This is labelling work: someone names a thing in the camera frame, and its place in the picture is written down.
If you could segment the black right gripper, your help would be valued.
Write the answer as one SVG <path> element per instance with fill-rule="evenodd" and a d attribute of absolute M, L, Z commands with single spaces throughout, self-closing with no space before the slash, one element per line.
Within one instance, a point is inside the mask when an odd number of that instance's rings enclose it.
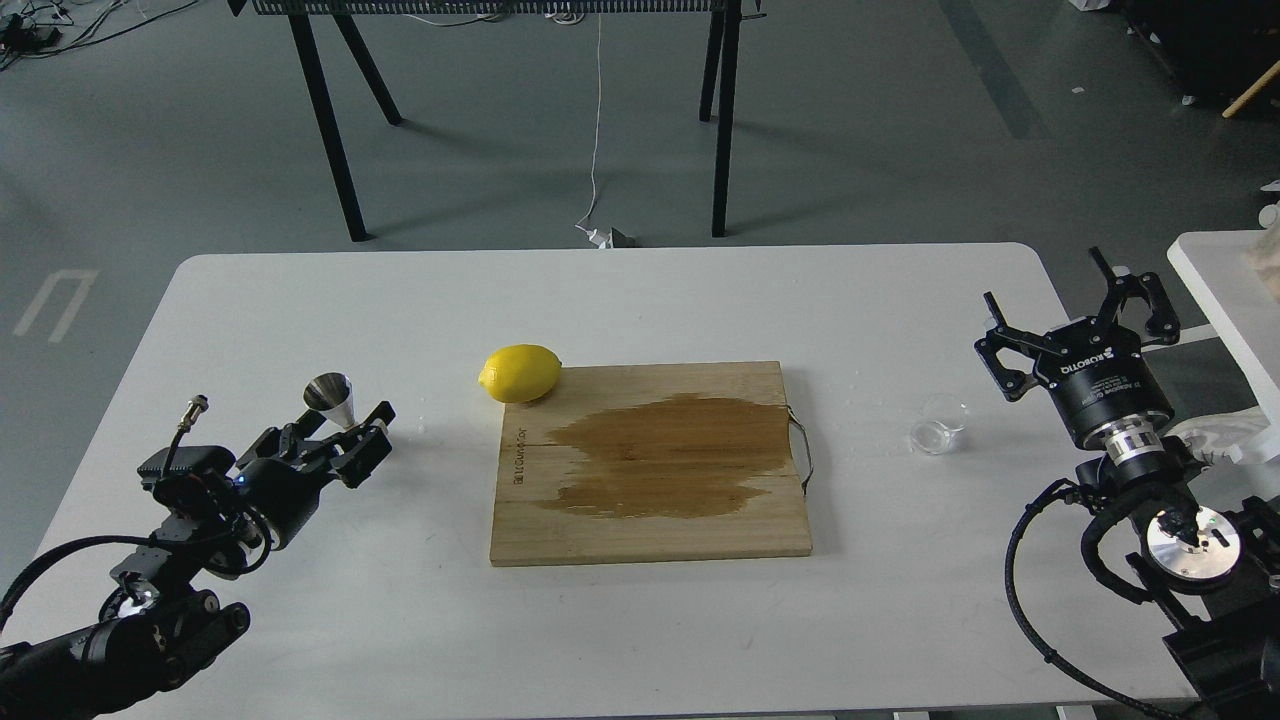
<path fill-rule="evenodd" d="M 1021 400 L 1036 387 L 1046 388 L 1071 442 L 1080 450 L 1102 450 L 1103 427 L 1135 416 L 1161 430 L 1174 410 L 1142 356 L 1139 336 L 1117 325 L 1130 300 L 1149 310 L 1143 346 L 1172 346 L 1181 337 L 1181 322 L 1153 272 L 1133 274 L 1116 270 L 1098 247 L 1088 254 L 1107 282 L 1107 293 L 1089 322 L 1079 319 L 1046 334 L 1007 324 L 992 292 L 983 300 L 992 320 L 974 350 L 1009 402 Z M 1051 342 L 1059 348 L 1051 351 Z M 1006 366 L 1002 351 L 1033 361 L 1030 372 Z"/>

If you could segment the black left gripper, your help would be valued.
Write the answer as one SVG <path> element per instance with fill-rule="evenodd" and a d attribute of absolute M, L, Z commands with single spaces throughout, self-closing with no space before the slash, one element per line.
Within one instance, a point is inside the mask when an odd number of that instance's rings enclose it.
<path fill-rule="evenodd" d="M 329 482 L 356 489 L 370 478 L 392 451 L 394 419 L 392 404 L 381 401 L 355 427 L 314 439 L 328 419 L 308 409 L 283 428 L 268 428 L 236 460 L 234 489 L 265 521 L 273 551 L 297 537 Z"/>

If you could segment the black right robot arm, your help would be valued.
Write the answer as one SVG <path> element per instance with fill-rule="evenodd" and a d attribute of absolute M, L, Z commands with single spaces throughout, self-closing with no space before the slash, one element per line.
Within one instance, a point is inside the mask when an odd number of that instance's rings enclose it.
<path fill-rule="evenodd" d="M 1275 719 L 1277 510 L 1251 496 L 1220 512 L 1190 492 L 1204 464 L 1165 433 L 1172 405 L 1143 354 L 1176 343 L 1180 320 L 1156 274 L 1119 270 L 1098 249 L 1089 254 L 1107 286 L 1092 315 L 1037 334 L 1010 325 L 995 296 L 984 296 L 991 327 L 975 351 L 1004 397 L 1044 388 L 1071 442 L 1096 452 L 1025 506 L 1004 557 L 1007 605 L 1047 664 L 1149 717 L 1167 716 L 1070 664 L 1020 603 L 1015 562 L 1027 529 L 1055 502 L 1079 505 L 1091 514 L 1079 543 L 1085 568 L 1119 597 L 1164 612 L 1174 628 L 1164 644 L 1201 703 L 1219 719 Z"/>

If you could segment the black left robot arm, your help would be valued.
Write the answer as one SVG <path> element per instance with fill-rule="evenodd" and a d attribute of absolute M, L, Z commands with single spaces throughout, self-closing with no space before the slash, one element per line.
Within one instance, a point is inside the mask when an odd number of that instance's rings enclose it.
<path fill-rule="evenodd" d="M 93 719 L 175 691 L 214 664 L 251 625 L 243 603 L 223 603 L 193 579 L 234 580 L 297 537 L 334 480 L 360 487 L 390 454 L 396 419 L 383 401 L 356 421 L 349 404 L 308 402 L 268 428 L 242 455 L 178 439 L 138 466 L 141 486 L 168 510 L 146 537 L 91 536 L 40 555 L 3 596 L 20 597 L 56 562 L 100 544 L 133 552 L 111 570 L 114 591 L 92 625 L 3 648 L 5 719 Z"/>

